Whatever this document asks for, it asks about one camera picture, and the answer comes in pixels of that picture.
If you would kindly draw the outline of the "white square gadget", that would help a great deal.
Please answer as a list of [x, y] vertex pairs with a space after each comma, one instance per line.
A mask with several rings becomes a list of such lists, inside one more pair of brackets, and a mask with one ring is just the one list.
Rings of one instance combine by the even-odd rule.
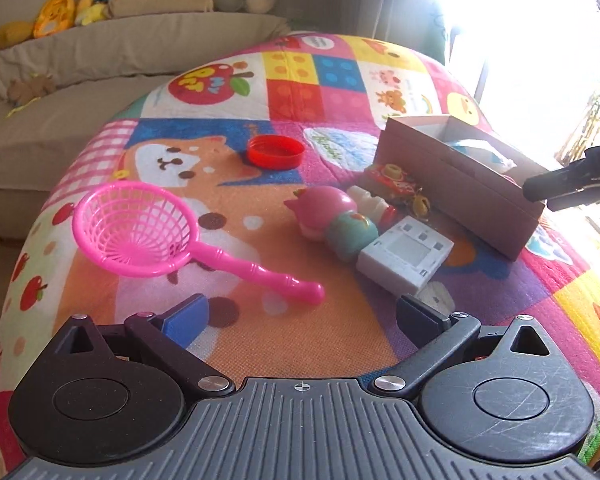
[[358, 254], [356, 270], [393, 296], [416, 296], [449, 257], [454, 243], [405, 217]]

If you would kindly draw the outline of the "red yellow toy camera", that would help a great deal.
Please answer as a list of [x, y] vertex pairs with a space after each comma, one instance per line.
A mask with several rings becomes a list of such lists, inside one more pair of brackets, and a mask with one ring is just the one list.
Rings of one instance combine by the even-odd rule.
[[366, 167], [358, 185], [390, 205], [410, 204], [422, 187], [400, 166], [373, 164]]

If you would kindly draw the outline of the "pink-headed doll toy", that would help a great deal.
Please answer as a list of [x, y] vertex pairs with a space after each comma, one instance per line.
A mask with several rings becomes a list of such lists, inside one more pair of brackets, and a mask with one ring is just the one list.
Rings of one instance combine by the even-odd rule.
[[299, 188], [294, 198], [283, 201], [308, 240], [324, 243], [341, 261], [353, 261], [378, 239], [373, 220], [358, 211], [353, 198], [328, 185]]

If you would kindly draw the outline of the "pink cardboard box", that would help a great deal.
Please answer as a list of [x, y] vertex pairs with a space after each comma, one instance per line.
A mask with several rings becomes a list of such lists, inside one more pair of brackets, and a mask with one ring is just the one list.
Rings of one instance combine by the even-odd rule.
[[[465, 140], [488, 142], [515, 167], [500, 174], [450, 145]], [[374, 162], [401, 167], [424, 188], [434, 208], [510, 260], [520, 255], [544, 210], [543, 203], [524, 198], [521, 185], [545, 169], [451, 115], [389, 118]]]

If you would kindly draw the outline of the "blue white tissue pack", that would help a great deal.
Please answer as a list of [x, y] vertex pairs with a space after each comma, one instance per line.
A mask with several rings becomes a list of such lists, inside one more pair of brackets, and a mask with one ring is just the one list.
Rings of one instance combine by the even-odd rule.
[[506, 157], [486, 140], [462, 139], [451, 141], [448, 145], [499, 174], [506, 174], [517, 167], [513, 159]]

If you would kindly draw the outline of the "pink plastic strainer scoop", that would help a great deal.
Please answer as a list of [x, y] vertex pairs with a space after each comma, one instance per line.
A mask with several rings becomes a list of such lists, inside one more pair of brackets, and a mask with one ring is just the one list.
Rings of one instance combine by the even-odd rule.
[[196, 214], [173, 193], [138, 181], [99, 185], [76, 205], [72, 234], [84, 256], [127, 278], [155, 278], [195, 260], [215, 271], [318, 306], [324, 287], [231, 256], [201, 240]]

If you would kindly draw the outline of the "colourful cartoon play mat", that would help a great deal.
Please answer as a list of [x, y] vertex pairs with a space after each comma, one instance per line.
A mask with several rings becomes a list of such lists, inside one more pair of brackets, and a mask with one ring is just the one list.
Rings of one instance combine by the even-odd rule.
[[[370, 40], [311, 36], [268, 44], [181, 76], [110, 122], [71, 166], [33, 222], [0, 325], [0, 474], [22, 452], [7, 421], [17, 382], [60, 324], [76, 312], [95, 321], [163, 311], [200, 292], [210, 325], [193, 352], [234, 378], [357, 375], [412, 350], [389, 295], [322, 243], [304, 238], [283, 201], [309, 184], [343, 184], [373, 158], [384, 70], [405, 89], [434, 96], [437, 67]], [[306, 148], [291, 170], [254, 166], [247, 143], [280, 134]], [[201, 237], [231, 255], [321, 282], [311, 309], [224, 272], [191, 263], [161, 278], [118, 278], [90, 263], [71, 233], [73, 209], [99, 183], [140, 180], [182, 196]]]

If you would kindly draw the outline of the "red plastic lid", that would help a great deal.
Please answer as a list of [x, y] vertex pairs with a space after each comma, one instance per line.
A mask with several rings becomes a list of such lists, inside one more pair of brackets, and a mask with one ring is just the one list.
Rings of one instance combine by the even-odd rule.
[[266, 170], [291, 170], [302, 163], [306, 148], [290, 136], [280, 134], [258, 134], [247, 143], [247, 159]]

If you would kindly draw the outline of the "beige sofa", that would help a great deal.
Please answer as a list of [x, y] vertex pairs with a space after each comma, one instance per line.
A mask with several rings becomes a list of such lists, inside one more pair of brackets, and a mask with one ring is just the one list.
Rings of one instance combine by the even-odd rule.
[[115, 18], [0, 51], [0, 240], [23, 240], [99, 128], [171, 77], [288, 34], [284, 18]]

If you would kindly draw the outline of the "yellow plush toy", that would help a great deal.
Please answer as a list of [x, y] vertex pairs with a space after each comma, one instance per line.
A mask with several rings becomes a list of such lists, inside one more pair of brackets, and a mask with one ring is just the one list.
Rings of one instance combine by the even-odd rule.
[[15, 21], [0, 27], [0, 51], [63, 32], [73, 26], [75, 16], [74, 0], [46, 0], [33, 22]]

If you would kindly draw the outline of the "gold bell keychain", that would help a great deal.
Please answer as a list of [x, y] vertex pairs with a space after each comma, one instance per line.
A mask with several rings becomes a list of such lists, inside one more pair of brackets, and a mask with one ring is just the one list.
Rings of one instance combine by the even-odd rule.
[[411, 201], [411, 210], [417, 219], [426, 220], [430, 216], [430, 201], [422, 193], [416, 193]]

